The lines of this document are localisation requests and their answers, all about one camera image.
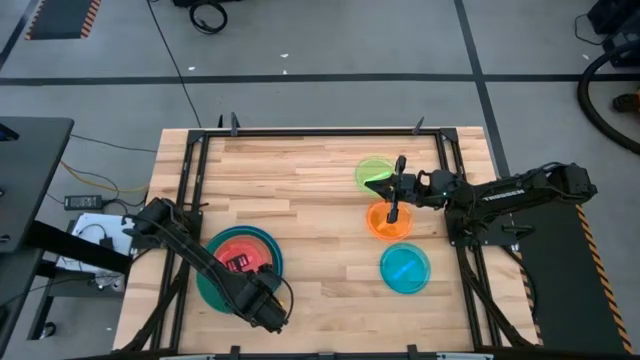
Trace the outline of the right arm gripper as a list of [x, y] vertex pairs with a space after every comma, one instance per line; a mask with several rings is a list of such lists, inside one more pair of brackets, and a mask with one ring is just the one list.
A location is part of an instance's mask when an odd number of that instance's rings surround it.
[[387, 177], [372, 177], [364, 182], [372, 193], [381, 198], [389, 198], [390, 210], [387, 214], [388, 223], [396, 223], [399, 216], [399, 203], [406, 202], [415, 206], [424, 197], [427, 187], [421, 183], [421, 171], [418, 175], [406, 174], [407, 159], [400, 155], [395, 163], [394, 172]]

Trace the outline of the translucent light green plate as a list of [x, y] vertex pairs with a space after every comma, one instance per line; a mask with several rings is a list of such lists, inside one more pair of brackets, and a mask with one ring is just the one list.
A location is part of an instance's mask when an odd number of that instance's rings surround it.
[[361, 160], [355, 168], [354, 177], [356, 185], [366, 194], [376, 197], [377, 194], [365, 186], [365, 182], [371, 178], [387, 178], [394, 172], [394, 165], [383, 157], [368, 157]]

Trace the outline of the translucent orange plate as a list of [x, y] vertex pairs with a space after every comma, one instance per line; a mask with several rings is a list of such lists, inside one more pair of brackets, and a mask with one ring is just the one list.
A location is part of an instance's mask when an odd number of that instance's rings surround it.
[[405, 239], [413, 228], [413, 217], [410, 208], [404, 204], [398, 204], [398, 214], [395, 222], [390, 223], [387, 217], [391, 211], [391, 205], [384, 201], [376, 201], [369, 205], [365, 223], [369, 232], [378, 239], [397, 242]]

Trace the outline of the translucent red plate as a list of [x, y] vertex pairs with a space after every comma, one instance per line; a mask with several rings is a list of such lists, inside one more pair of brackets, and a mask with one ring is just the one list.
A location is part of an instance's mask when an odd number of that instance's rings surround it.
[[273, 264], [269, 247], [251, 235], [238, 235], [224, 240], [214, 251], [214, 257], [232, 272], [257, 272], [264, 264]]

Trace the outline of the translucent teal plate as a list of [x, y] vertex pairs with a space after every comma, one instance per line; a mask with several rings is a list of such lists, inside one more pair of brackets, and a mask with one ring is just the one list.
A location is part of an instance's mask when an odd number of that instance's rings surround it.
[[388, 247], [380, 258], [379, 271], [391, 290], [405, 295], [422, 291], [431, 278], [429, 258], [420, 248], [409, 243]]

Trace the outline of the white box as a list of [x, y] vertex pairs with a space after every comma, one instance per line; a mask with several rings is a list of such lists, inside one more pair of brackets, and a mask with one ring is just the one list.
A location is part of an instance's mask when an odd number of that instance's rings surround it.
[[[125, 229], [133, 227], [133, 223], [130, 219], [126, 219], [122, 224], [121, 220], [122, 217], [116, 215], [84, 213], [75, 222], [71, 234], [122, 255], [135, 255], [136, 250], [132, 249], [132, 237], [124, 233]], [[56, 266], [64, 270], [92, 273], [91, 281], [101, 290], [124, 291], [125, 276], [114, 271], [63, 256], [58, 258]]]

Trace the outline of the large hazard striped mat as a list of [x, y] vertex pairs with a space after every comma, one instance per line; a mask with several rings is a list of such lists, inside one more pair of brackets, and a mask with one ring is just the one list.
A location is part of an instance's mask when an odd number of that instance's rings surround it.
[[535, 229], [521, 249], [545, 347], [640, 355], [640, 190], [606, 185], [581, 208], [552, 203], [514, 220]]

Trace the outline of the black power adapter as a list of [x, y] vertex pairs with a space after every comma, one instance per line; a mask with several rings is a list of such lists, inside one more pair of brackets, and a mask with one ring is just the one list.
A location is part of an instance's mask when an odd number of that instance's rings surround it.
[[100, 195], [70, 195], [63, 201], [66, 211], [101, 210], [103, 201]]

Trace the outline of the black orange shoe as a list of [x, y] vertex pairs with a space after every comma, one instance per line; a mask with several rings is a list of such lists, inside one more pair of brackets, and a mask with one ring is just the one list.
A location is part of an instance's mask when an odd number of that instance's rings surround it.
[[619, 113], [640, 113], [640, 90], [618, 95], [612, 100], [612, 108]]

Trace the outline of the black desk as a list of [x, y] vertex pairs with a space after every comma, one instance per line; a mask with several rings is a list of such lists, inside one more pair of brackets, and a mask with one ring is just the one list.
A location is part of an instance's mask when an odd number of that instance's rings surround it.
[[40, 222], [74, 121], [0, 116], [0, 358], [46, 251], [126, 274], [128, 256]]

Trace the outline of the black equipment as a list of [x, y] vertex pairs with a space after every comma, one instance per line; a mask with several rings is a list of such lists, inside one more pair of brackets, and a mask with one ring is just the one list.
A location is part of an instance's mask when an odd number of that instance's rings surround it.
[[605, 52], [640, 40], [640, 0], [597, 0], [587, 18]]

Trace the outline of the small hazard striped mat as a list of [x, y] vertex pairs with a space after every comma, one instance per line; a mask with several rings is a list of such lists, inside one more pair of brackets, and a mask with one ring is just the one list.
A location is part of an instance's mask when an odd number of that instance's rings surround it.
[[25, 40], [88, 38], [102, 0], [40, 0]]

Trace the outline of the black metal table frame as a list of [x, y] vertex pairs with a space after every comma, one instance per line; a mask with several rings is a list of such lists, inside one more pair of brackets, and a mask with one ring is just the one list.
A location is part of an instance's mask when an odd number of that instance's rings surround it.
[[282, 332], [254, 328], [218, 312], [189, 278], [185, 296], [167, 311], [157, 346], [184, 353], [399, 352], [469, 350], [473, 346], [455, 249], [443, 214], [413, 211], [408, 242], [423, 250], [432, 274], [426, 287], [401, 295], [383, 282], [379, 261], [387, 242], [365, 223], [372, 197], [356, 184], [364, 159], [407, 158], [415, 173], [462, 168], [473, 183], [494, 178], [484, 132], [455, 129], [453, 153], [436, 129], [243, 129], [214, 132], [190, 143], [184, 129], [161, 135], [150, 184], [155, 197], [187, 197], [203, 206], [203, 241], [235, 225], [272, 235], [281, 248], [287, 286], [277, 296], [293, 313]]

